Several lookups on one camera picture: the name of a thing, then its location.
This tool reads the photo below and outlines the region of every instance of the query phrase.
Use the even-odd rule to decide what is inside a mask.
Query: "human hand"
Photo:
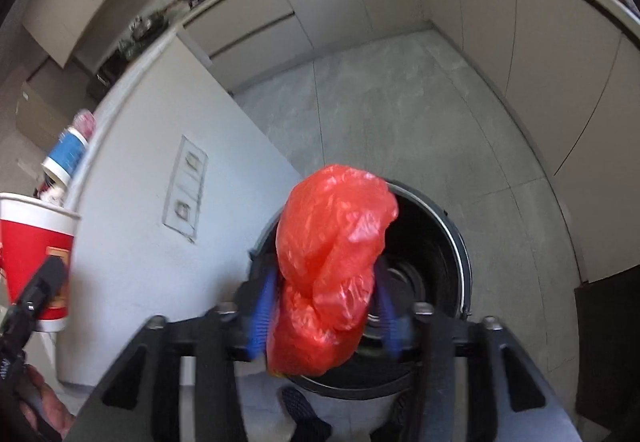
[[[40,393],[42,409],[44,410],[49,424],[53,429],[60,433],[62,438],[64,438],[71,429],[76,418],[71,415],[66,406],[62,404],[62,401],[60,401],[56,392],[54,392],[51,387],[44,382],[44,377],[40,375],[39,371],[30,364],[26,365],[26,370],[33,386],[35,386],[38,393]],[[37,430],[38,422],[33,409],[31,409],[27,403],[21,401],[20,410],[26,417],[29,424],[31,424],[31,427],[33,427],[34,430]]]

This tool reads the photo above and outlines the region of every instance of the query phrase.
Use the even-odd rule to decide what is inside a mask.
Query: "trash can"
[[[471,303],[472,275],[460,232],[429,198],[402,183],[387,182],[399,207],[398,218],[385,234],[384,254],[391,276],[404,282],[416,301],[427,301],[450,317],[465,319]],[[256,254],[276,252],[278,219],[258,241]],[[289,378],[319,395],[367,400],[409,389],[416,364],[386,356],[379,319],[370,314],[360,345],[345,364],[320,377]]]

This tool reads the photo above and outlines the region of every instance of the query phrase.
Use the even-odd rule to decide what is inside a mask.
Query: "paper cup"
[[[48,256],[60,257],[69,270],[80,216],[40,200],[0,193],[0,267],[11,303],[20,296]],[[39,318],[40,332],[66,326],[68,281]]]

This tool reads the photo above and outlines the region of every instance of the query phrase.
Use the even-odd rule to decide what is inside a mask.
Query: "floor tile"
[[[351,423],[348,415],[323,417],[322,420],[331,424],[333,431],[327,442],[350,442]]]
[[[314,61],[318,93],[326,104],[376,88],[393,87],[439,69],[421,43],[420,33],[394,36],[330,54]]]
[[[602,442],[611,431],[589,419],[581,417],[578,421],[578,433],[582,442]]]
[[[548,369],[578,356],[574,289],[580,285],[574,249],[546,178],[513,188],[533,250],[545,307]]]
[[[327,164],[402,181],[443,207],[508,186],[478,123],[442,72],[360,94],[328,92],[319,84],[318,104]]]
[[[234,99],[300,175],[324,165],[312,63],[258,83]]]
[[[354,402],[350,407],[351,440],[369,442],[369,434],[388,419],[396,395]]]
[[[513,187],[544,177],[522,132],[480,75],[472,67],[463,66],[449,72],[448,76],[494,149],[509,185]]]
[[[563,362],[558,368],[549,372],[548,382],[560,399],[562,407],[574,421],[578,420],[575,412],[575,393],[578,389],[578,358]]]
[[[545,313],[524,224],[510,190],[449,208],[471,262],[473,321],[500,317],[538,367],[547,366]]]
[[[419,43],[429,51],[438,65],[444,70],[455,70],[466,66],[462,55],[438,31],[422,31],[416,33]]]
[[[274,414],[257,408],[242,408],[244,429],[249,442],[283,442],[289,440],[295,422],[283,412]]]
[[[351,408],[357,405],[357,402],[352,400],[325,397],[317,393],[307,392],[301,388],[299,390],[306,396],[318,417],[324,420],[343,416],[349,418]]]
[[[240,403],[250,408],[274,412],[281,411],[282,408],[278,402],[276,392],[283,384],[286,384],[287,381],[278,379],[282,384],[274,386],[271,384],[271,380],[273,379],[276,379],[276,377],[271,377],[271,375],[266,372],[236,377]]]

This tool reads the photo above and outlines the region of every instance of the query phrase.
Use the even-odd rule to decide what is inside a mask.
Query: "white wall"
[[[193,244],[162,225],[183,135],[209,157]],[[95,384],[149,316],[194,317],[230,297],[247,250],[298,180],[182,42],[171,43],[124,103],[81,193],[60,379]]]

